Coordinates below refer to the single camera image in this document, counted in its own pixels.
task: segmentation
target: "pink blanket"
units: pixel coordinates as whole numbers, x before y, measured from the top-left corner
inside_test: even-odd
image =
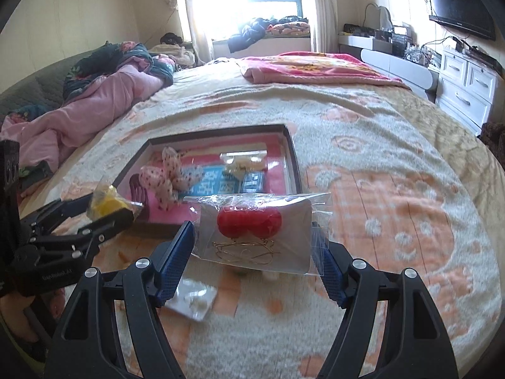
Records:
[[[162,87],[162,79],[141,72],[139,67],[132,62],[108,77],[99,77],[74,101],[31,122],[7,116],[0,140],[19,142],[20,169],[46,161],[55,173],[75,148],[123,115],[133,100],[146,100]]]
[[[255,84],[372,84],[410,90],[401,79],[388,78],[348,54],[297,51],[237,62],[244,77]]]

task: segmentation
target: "patterned blanket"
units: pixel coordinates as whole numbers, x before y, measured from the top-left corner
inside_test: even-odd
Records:
[[[458,176],[391,106],[390,97],[400,97],[399,91],[404,101],[417,98],[401,88],[370,85],[257,86],[241,80],[233,63],[178,74],[179,83],[135,105],[67,167],[46,201],[84,195],[105,172],[114,178],[148,138],[286,123],[303,191],[332,193],[333,239],[378,269],[418,270],[448,329],[463,375],[494,334],[501,308],[498,267]],[[62,231],[80,225],[76,218]],[[156,243],[120,235],[102,247],[94,264],[103,271],[123,268],[149,255]],[[343,315],[319,277],[283,274],[268,282],[256,272],[240,276],[195,258],[185,275],[218,287],[204,322],[160,311],[188,378],[248,379],[258,372],[281,379],[317,375]],[[130,350],[126,359],[139,372],[120,304],[118,315],[123,349]],[[363,373],[377,361],[384,320],[385,306],[380,304]]]
[[[271,57],[237,60],[242,74],[255,84],[371,84],[407,88],[348,54],[294,51]]]
[[[63,83],[65,104],[81,95],[98,77],[115,73],[129,61],[137,62],[143,72],[164,80],[163,86],[174,82],[174,67],[161,58],[151,57],[143,44],[125,41],[121,44],[106,42],[89,57],[79,60],[72,67]]]

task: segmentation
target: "yellow object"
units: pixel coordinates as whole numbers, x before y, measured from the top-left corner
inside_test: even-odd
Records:
[[[134,218],[136,218],[142,211],[143,205],[139,202],[126,200],[119,195],[116,188],[107,179],[102,178],[93,191],[93,197],[86,214],[90,220],[96,221],[122,208],[132,211]]]
[[[113,196],[106,196],[97,206],[94,207],[100,217],[111,214],[121,208],[130,208],[125,202],[117,200]]]

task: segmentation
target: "white desk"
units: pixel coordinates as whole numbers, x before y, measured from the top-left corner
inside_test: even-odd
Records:
[[[421,98],[435,102],[438,73],[403,58],[364,49],[361,60],[387,77],[398,77]]]
[[[339,35],[338,43],[350,45],[351,47],[385,52],[387,54],[391,54],[393,52],[393,44],[387,41],[377,40],[372,37]]]

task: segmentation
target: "gold wire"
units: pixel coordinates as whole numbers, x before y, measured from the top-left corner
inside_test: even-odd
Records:
[[[232,239],[232,242],[221,242],[221,243],[212,242],[212,245],[214,246],[214,252],[219,259],[229,262],[229,263],[246,261],[246,262],[252,262],[253,264],[256,264],[256,265],[268,265],[274,259],[274,254],[280,254],[280,252],[273,250],[274,244],[275,244],[275,242],[271,239],[262,239],[261,242],[257,242],[257,241],[238,242],[235,239]],[[256,255],[252,258],[243,258],[242,254],[245,251],[245,249],[242,250],[240,255],[236,255],[236,254],[233,254],[233,253],[225,250],[225,248],[236,247],[236,246],[263,247],[266,249],[266,252]],[[226,258],[225,257],[226,255],[229,255],[229,257],[232,257],[232,259]],[[265,255],[269,255],[268,262],[258,260],[258,258],[264,257]]]

